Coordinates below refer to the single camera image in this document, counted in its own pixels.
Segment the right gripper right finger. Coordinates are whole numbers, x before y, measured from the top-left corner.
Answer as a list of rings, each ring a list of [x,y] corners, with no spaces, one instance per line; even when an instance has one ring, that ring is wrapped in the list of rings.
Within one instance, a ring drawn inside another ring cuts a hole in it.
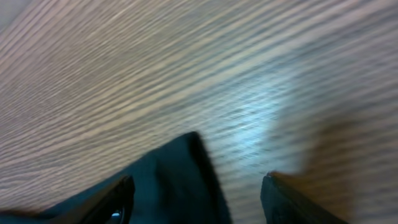
[[[261,187],[267,224],[347,224],[269,172]]]

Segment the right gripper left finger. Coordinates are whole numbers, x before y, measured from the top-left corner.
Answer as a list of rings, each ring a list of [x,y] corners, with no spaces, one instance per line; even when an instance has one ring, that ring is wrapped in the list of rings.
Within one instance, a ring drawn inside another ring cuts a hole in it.
[[[124,176],[100,190],[77,208],[52,220],[53,224],[128,224],[134,208],[135,185]]]

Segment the black garment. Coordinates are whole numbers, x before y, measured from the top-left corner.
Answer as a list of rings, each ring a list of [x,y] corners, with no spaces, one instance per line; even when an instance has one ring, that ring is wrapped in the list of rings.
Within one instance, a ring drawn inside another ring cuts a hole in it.
[[[1,223],[52,223],[124,176],[131,176],[135,185],[129,223],[231,223],[226,200],[197,132],[151,150],[117,174],[44,212],[3,211]]]

